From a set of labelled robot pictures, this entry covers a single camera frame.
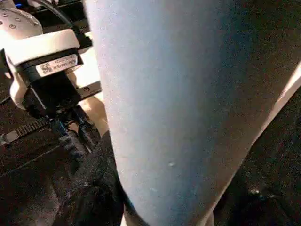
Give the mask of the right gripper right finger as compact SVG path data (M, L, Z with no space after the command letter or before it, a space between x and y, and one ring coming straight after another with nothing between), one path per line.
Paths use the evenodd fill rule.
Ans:
M247 181L235 175L214 209L215 226L299 226L267 189L251 190Z

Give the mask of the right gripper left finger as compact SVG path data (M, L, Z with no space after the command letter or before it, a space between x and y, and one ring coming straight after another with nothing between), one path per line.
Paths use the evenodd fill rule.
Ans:
M77 170L66 206L67 226L119 226L123 217L120 188L109 131Z

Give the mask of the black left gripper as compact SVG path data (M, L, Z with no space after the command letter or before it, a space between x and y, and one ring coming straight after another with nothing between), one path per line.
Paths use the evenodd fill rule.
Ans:
M76 48L27 60L17 65L25 84L21 105L33 117L56 118L101 92L99 81L77 88L68 74L83 65Z

